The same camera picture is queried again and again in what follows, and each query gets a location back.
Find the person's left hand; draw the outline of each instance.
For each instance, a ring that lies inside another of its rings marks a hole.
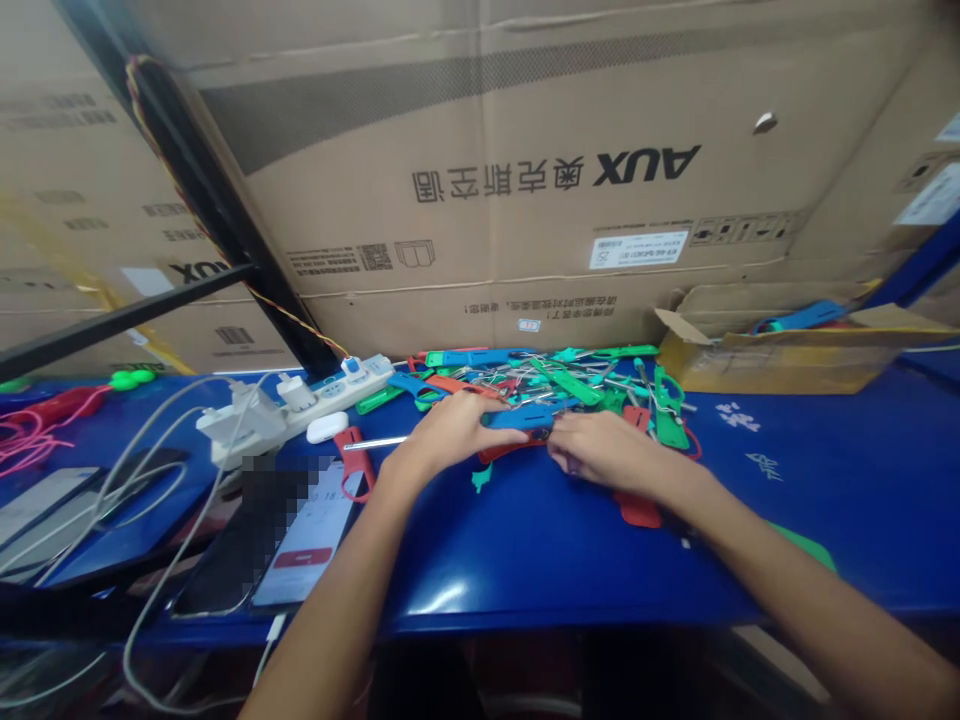
[[[448,395],[427,413],[410,436],[387,458],[391,465],[422,468],[429,477],[474,453],[527,441],[522,430],[491,430],[480,424],[484,413],[510,410],[506,403],[461,390]]]

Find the white cable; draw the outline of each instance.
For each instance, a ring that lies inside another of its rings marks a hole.
[[[193,390],[195,387],[199,387],[200,385],[205,385],[206,383],[215,382],[215,381],[227,382],[227,383],[233,382],[232,380],[229,380],[226,377],[206,377],[201,380],[197,380],[196,382],[190,383],[185,388],[181,388],[180,390],[175,392],[173,395],[168,397],[166,400],[164,400],[160,404],[160,407],[154,410],[153,415],[147,418],[147,421],[143,424],[143,426],[134,436],[133,440],[131,440],[130,443],[127,445],[126,449],[120,455],[120,459],[117,460],[116,464],[114,464],[113,468],[110,470],[110,473],[107,475],[107,479],[104,481],[103,485],[100,487],[100,492],[97,493],[97,499],[94,503],[93,519],[91,520],[90,524],[83,531],[80,537],[74,540],[73,543],[71,543],[70,546],[63,552],[60,558],[56,562],[54,562],[52,566],[50,566],[50,568],[40,577],[39,580],[37,580],[37,582],[34,584],[36,587],[43,585],[43,583],[45,583],[48,579],[50,579],[50,577],[60,568],[60,566],[64,562],[66,562],[67,558],[70,557],[73,551],[77,549],[80,543],[82,543],[87,538],[87,535],[90,533],[90,531],[94,528],[94,526],[97,524],[99,520],[98,513],[100,510],[100,507],[103,504],[104,497],[107,495],[107,493],[110,490],[110,486],[113,485],[113,481],[117,477],[117,472],[126,462],[127,457],[133,451],[133,448],[136,447],[137,443],[140,442],[141,438],[143,438],[143,436],[147,433],[147,431],[153,426],[153,423],[156,422],[157,418],[160,417],[163,411],[166,410],[168,407],[170,407],[170,405],[176,402],[180,397],[188,393],[190,390]],[[140,471],[143,469],[143,466],[146,464],[145,461],[148,459],[148,457],[149,455],[144,457],[144,461],[142,461],[140,465],[137,467],[137,469],[130,474],[130,477],[128,478],[127,482],[121,485],[121,489],[123,487],[126,487],[128,483],[132,482],[139,475]]]
[[[158,497],[156,500],[154,500],[152,503],[150,503],[150,505],[148,505],[148,506],[145,507],[143,510],[141,510],[140,512],[138,512],[138,513],[137,513],[136,515],[134,515],[132,518],[127,518],[127,519],[124,520],[122,523],[117,523],[116,525],[106,525],[106,526],[101,527],[101,526],[100,526],[100,521],[97,520],[96,529],[97,529],[99,532],[102,532],[102,533],[113,532],[114,530],[119,530],[120,528],[126,527],[127,525],[132,525],[133,523],[135,523],[137,520],[139,520],[140,518],[142,518],[142,517],[143,517],[144,515],[146,515],[147,513],[150,513],[150,512],[153,512],[154,510],[156,510],[156,509],[160,506],[160,504],[163,503],[164,500],[166,500],[168,497],[170,497],[170,496],[173,494],[173,492],[180,487],[180,483],[183,482],[183,479],[187,476],[187,464],[186,464],[185,462],[170,463],[169,465],[164,465],[163,468],[164,468],[164,470],[171,470],[171,469],[173,469],[173,468],[175,468],[175,467],[177,467],[177,466],[180,467],[180,474],[177,475],[177,478],[176,478],[172,483],[170,483],[170,487],[168,487],[166,490],[164,490],[163,495],[161,495],[160,497]],[[138,475],[138,476],[137,476],[137,480],[143,480],[143,479],[149,477],[149,476],[152,475],[152,474],[153,474],[153,472],[148,472],[148,473],[144,473],[143,475]]]
[[[103,660],[106,656],[107,656],[107,653],[105,652],[100,653],[99,655],[97,655],[97,657],[93,659],[93,662],[91,662],[85,668],[80,670],[75,675],[71,675],[69,678],[64,680],[59,685],[54,685],[49,690],[44,690],[43,692],[37,693],[36,695],[31,695],[28,698],[19,698],[17,700],[0,700],[0,710],[10,710],[12,708],[23,707],[24,705],[29,705],[32,702],[36,702],[37,700],[42,700],[45,697],[49,697],[53,695],[55,692],[59,692],[60,690],[63,690],[63,688],[65,688],[67,685],[72,683],[74,680],[79,679],[84,673],[92,670],[97,665],[97,663]]]
[[[273,375],[277,375],[276,372],[270,372],[261,377],[257,384],[253,386],[253,391],[250,392],[243,404],[243,408],[240,411],[240,415],[237,418],[237,424],[233,429],[233,435],[230,437],[230,442],[227,443],[227,452],[230,452],[233,449],[234,444],[237,441],[237,436],[240,432],[240,425],[243,423],[243,418],[247,413],[247,409],[250,407],[251,400],[256,396],[257,390],[263,384],[264,380]],[[222,378],[207,378],[208,380],[213,379],[222,379]],[[127,452],[124,453],[126,456],[129,453],[130,448],[133,446],[133,442],[139,440],[143,435],[142,432],[138,433],[137,437],[134,438],[134,441],[131,441],[130,445],[127,446]],[[220,487],[220,483],[223,481],[223,467],[217,470],[217,476],[213,481],[213,486],[210,488],[210,494],[207,495],[207,500],[204,502],[203,507],[200,509],[200,513],[197,515],[197,519],[193,523],[193,527],[190,528],[190,532],[187,533],[187,536],[183,539],[180,549],[177,550],[177,554],[174,555],[173,559],[170,561],[170,564],[167,565],[166,570],[163,571],[163,575],[160,576],[160,580],[157,581],[157,584],[153,588],[153,592],[150,593],[150,597],[147,598],[146,604],[143,606],[143,610],[140,611],[139,617],[137,617],[136,622],[133,624],[133,628],[130,630],[130,635],[127,636],[127,642],[123,647],[123,675],[127,679],[127,682],[154,710],[159,710],[161,712],[170,713],[172,715],[181,715],[181,716],[190,716],[190,715],[199,715],[204,713],[207,710],[212,710],[215,707],[220,707],[221,705],[232,705],[233,703],[239,703],[245,701],[247,698],[244,697],[233,697],[226,698],[224,700],[217,700],[216,702],[208,703],[207,705],[202,705],[196,708],[178,708],[173,707],[172,705],[164,704],[159,698],[153,695],[133,674],[133,668],[130,665],[130,660],[133,655],[133,645],[137,639],[137,633],[140,632],[140,627],[143,625],[144,620],[146,620],[147,615],[150,614],[150,610],[153,607],[153,604],[157,601],[157,598],[160,595],[163,586],[166,584],[167,579],[170,577],[170,574],[173,572],[173,568],[176,567],[177,563],[180,562],[180,558],[183,557],[183,554],[186,552],[187,548],[190,546],[190,543],[193,541],[193,536],[197,534],[197,530],[200,528],[200,524],[203,522],[207,513],[210,511],[210,506],[213,504],[214,498],[217,496],[217,490]]]
[[[186,467],[187,467],[187,465],[186,465],[186,463],[184,463],[184,462],[168,463],[168,464],[166,464],[166,465],[161,465],[160,467],[154,468],[153,470],[150,470],[150,471],[144,473],[143,475],[139,476],[138,480],[145,480],[145,479],[147,479],[147,478],[149,478],[149,477],[151,477],[151,476],[153,476],[153,475],[159,475],[159,474],[161,474],[161,473],[169,472],[170,470],[172,470],[172,469],[175,468],[175,467],[180,467],[180,468],[182,468],[180,475],[177,476],[177,479],[174,480],[174,482],[170,485],[170,487],[168,488],[167,492],[164,493],[163,496],[162,496],[157,502],[155,502],[153,505],[151,505],[150,508],[148,508],[148,510],[154,509],[154,507],[159,504],[160,500],[163,500],[164,498],[166,498],[166,497],[170,494],[170,492],[172,492],[173,490],[176,489],[176,487],[180,484],[181,480],[183,480],[184,476],[186,475]],[[108,499],[115,498],[115,497],[117,497],[117,496],[118,496],[120,493],[122,493],[122,492],[123,492],[123,487],[121,486],[121,487],[117,488],[116,490],[114,490],[112,493],[110,493],[110,494],[107,496],[107,498],[108,498]],[[0,566],[0,576],[2,576],[7,570],[9,570],[13,565],[15,565],[16,562],[17,562],[17,560],[19,560],[20,558],[22,558],[24,555],[29,555],[32,551],[36,550],[38,547],[40,547],[40,546],[43,545],[45,542],[47,542],[47,540],[49,540],[50,538],[54,537],[55,535],[59,535],[63,530],[66,530],[68,527],[70,527],[71,525],[73,525],[73,523],[75,523],[77,520],[81,520],[82,518],[86,517],[87,515],[89,515],[89,514],[92,513],[92,512],[93,512],[93,505],[91,505],[90,507],[86,508],[85,510],[80,511],[79,513],[77,513],[76,515],[74,515],[72,518],[70,518],[69,520],[67,520],[65,523],[63,523],[63,524],[60,525],[59,527],[54,528],[53,530],[51,530],[50,532],[48,532],[46,535],[44,535],[42,538],[40,538],[39,540],[37,540],[36,542],[34,542],[32,545],[29,545],[28,547],[26,547],[26,548],[24,548],[23,550],[21,550],[19,553],[17,553],[16,555],[14,555],[12,558],[10,558],[9,560],[7,560],[7,562],[6,562],[4,565]],[[142,512],[142,513],[139,513],[139,514],[138,514],[138,517],[139,517],[140,515],[145,515],[146,512],[147,512],[147,511],[144,511],[144,512]],[[106,528],[106,531],[109,532],[109,531],[111,531],[111,530],[115,530],[115,529],[118,528],[118,527],[122,527],[122,525],[116,525],[116,526],[108,527],[108,528]],[[60,555],[63,554],[63,552],[65,552],[65,550],[66,550],[66,548],[64,548],[64,550],[60,550],[60,551],[56,554],[56,556],[54,556],[54,557],[50,558],[49,560],[47,560],[47,564],[53,562],[57,557],[60,557]]]
[[[198,407],[195,407],[195,408],[190,408],[190,409],[187,410],[185,413],[183,413],[183,415],[181,415],[181,416],[178,417],[176,420],[174,420],[173,423],[170,425],[170,427],[168,427],[168,428],[166,429],[166,431],[163,433],[163,435],[161,435],[161,436],[157,439],[157,441],[153,444],[153,447],[150,448],[150,450],[147,452],[147,454],[143,456],[143,460],[140,461],[140,464],[137,466],[137,469],[133,471],[133,473],[131,474],[129,480],[127,480],[127,482],[125,482],[125,483],[121,486],[121,488],[126,487],[126,486],[129,485],[130,483],[134,483],[134,482],[137,482],[137,483],[138,483],[138,482],[140,482],[141,480],[143,480],[145,477],[147,477],[147,476],[149,475],[149,473],[145,473],[145,474],[143,474],[143,475],[140,474],[141,471],[143,470],[143,467],[144,467],[148,462],[150,462],[150,460],[153,458],[153,456],[154,456],[154,454],[157,452],[157,450],[159,450],[160,447],[163,445],[163,443],[166,442],[167,438],[170,437],[170,434],[171,434],[174,430],[176,430],[178,427],[180,427],[180,423],[182,423],[184,420],[186,420],[186,419],[189,418],[191,415],[193,415],[193,413],[195,413],[195,412],[201,412],[203,409],[204,409],[204,408],[203,408],[202,406],[198,406]],[[147,508],[145,508],[144,510],[141,510],[139,513],[137,513],[136,515],[134,515],[132,518],[128,518],[127,520],[124,520],[122,523],[119,523],[119,524],[117,524],[117,525],[109,525],[109,526],[104,526],[104,525],[102,525],[102,524],[100,523],[100,518],[103,516],[103,513],[98,513],[98,512],[97,512],[98,505],[97,505],[97,504],[94,504],[94,517],[96,517],[96,522],[94,522],[94,525],[93,525],[94,529],[100,530],[100,531],[102,531],[102,532],[105,532],[105,531],[108,531],[108,530],[117,530],[117,529],[119,529],[119,528],[126,527],[127,525],[130,525],[132,522],[134,522],[134,521],[136,521],[136,520],[139,520],[139,519],[142,518],[144,515],[146,515],[147,513],[151,512],[151,511],[154,510],[156,507],[158,507],[158,506],[160,505],[160,503],[162,503],[164,500],[166,500],[166,499],[170,496],[170,493],[172,493],[172,492],[176,489],[176,487],[180,484],[180,481],[183,480],[184,476],[187,474],[186,464],[185,464],[185,463],[180,463],[180,464],[183,465],[184,469],[183,469],[183,471],[181,472],[180,476],[177,477],[177,479],[174,481],[173,485],[171,485],[169,488],[167,488],[167,491],[166,491],[163,495],[161,495],[159,498],[157,498],[156,500],[154,500]]]
[[[273,618],[273,622],[270,624],[270,630],[267,631],[267,646],[263,649],[263,655],[260,656],[260,664],[257,665],[257,672],[253,676],[253,687],[256,687],[257,683],[260,682],[260,676],[263,674],[263,669],[267,666],[270,651],[277,642],[277,638],[280,637],[280,631],[283,630],[283,621],[286,619],[287,614],[281,613]]]

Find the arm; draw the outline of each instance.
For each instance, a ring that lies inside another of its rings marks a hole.
[[[593,482],[652,498],[707,539],[796,643],[831,693],[877,718],[960,717],[960,673],[928,645],[771,528],[705,468],[612,413],[565,415],[551,456]]]
[[[457,393],[438,403],[381,467],[376,489],[310,596],[297,612],[242,720],[343,717],[373,645],[404,527],[420,492],[440,471],[473,453],[523,442],[519,430],[480,425],[495,400]]]

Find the hand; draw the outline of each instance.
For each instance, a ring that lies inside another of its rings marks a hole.
[[[509,409],[506,403],[477,393],[461,390],[448,395],[431,408],[388,461],[394,466],[402,462],[423,468],[429,482],[440,471],[481,450],[526,442],[522,430],[491,430],[480,424],[484,413]]]
[[[547,452],[568,474],[667,505],[684,480],[710,474],[609,411],[561,415]]]

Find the red button on screen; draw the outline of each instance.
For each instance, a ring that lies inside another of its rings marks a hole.
[[[295,550],[294,552],[280,553],[274,567],[296,567],[298,565],[323,565],[333,557],[333,548],[318,548],[316,550]]]

